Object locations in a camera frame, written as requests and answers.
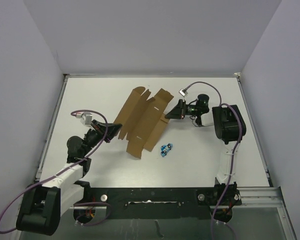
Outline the brown cardboard box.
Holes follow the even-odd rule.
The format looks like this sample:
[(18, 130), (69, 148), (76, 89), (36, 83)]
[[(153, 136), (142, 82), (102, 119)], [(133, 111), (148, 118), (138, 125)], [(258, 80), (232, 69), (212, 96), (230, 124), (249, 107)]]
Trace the brown cardboard box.
[(164, 111), (174, 96), (162, 88), (150, 95), (143, 86), (134, 88), (114, 120), (122, 124), (118, 139), (128, 141), (126, 152), (138, 159), (143, 150), (153, 150), (170, 121)]

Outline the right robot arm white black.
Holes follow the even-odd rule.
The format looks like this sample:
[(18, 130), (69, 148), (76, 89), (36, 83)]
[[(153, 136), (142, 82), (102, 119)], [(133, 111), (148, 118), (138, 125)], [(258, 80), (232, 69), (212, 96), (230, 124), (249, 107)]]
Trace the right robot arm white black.
[(179, 99), (176, 106), (167, 114), (166, 119), (181, 120), (186, 116), (195, 121), (197, 127), (203, 127), (202, 115), (211, 113), (212, 122), (217, 139), (221, 141), (222, 151), (216, 184), (224, 185), (213, 190), (213, 200), (222, 205), (231, 197), (229, 188), (236, 185), (236, 158), (240, 143), (246, 135), (247, 127), (236, 104), (222, 103), (220, 106), (209, 108), (210, 97), (199, 94), (196, 100), (187, 104), (185, 100)]

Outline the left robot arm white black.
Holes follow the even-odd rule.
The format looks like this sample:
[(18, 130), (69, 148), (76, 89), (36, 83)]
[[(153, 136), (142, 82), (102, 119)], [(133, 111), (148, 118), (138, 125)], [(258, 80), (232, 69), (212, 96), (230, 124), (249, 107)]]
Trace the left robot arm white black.
[(82, 178), (88, 173), (88, 154), (102, 143), (109, 143), (120, 131), (120, 123), (93, 120), (83, 138), (67, 140), (64, 167), (52, 177), (29, 186), (23, 196), (16, 228), (19, 231), (51, 236), (57, 230), (61, 216), (74, 204), (87, 205), (92, 199), (90, 183)]

